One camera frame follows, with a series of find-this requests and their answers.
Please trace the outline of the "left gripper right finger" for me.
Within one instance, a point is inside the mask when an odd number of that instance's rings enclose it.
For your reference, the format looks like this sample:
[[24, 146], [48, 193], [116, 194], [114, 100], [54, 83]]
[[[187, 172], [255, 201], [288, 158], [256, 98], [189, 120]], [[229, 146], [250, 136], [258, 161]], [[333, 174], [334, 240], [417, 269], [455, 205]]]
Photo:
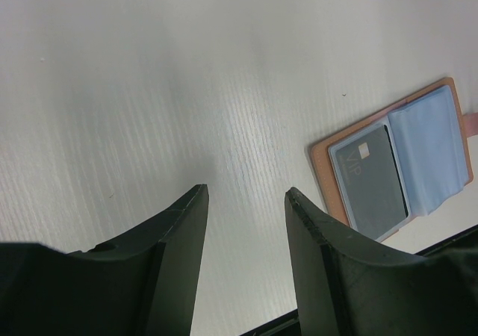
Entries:
[[285, 219], [304, 335], [475, 335], [477, 232], [414, 255], [320, 210], [298, 189]]

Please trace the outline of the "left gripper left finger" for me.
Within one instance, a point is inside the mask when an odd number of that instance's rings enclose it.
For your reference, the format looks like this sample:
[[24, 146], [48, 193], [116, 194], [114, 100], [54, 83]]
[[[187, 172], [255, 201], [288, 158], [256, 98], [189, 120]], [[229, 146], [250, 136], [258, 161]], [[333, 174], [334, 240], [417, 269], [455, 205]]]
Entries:
[[1, 245], [3, 335], [190, 334], [208, 188], [82, 252]]

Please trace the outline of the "black credit card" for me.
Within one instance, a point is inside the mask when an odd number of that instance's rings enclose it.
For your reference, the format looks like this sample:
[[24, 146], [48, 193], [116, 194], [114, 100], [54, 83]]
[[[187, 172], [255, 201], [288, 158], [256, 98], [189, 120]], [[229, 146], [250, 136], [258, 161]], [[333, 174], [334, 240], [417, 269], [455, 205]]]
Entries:
[[409, 215], [388, 126], [379, 123], [329, 149], [350, 225], [378, 240]]

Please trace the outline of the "brown leather card holder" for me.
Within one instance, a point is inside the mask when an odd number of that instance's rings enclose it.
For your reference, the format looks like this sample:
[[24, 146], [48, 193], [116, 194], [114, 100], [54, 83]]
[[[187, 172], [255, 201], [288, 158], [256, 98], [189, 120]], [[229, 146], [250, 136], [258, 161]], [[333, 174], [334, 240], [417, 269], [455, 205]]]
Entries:
[[325, 206], [352, 229], [329, 149], [379, 123], [388, 126], [409, 212], [380, 242], [414, 218], [431, 214], [473, 181], [468, 138], [477, 133], [477, 115], [462, 113], [455, 82], [446, 77], [312, 144], [309, 155]]

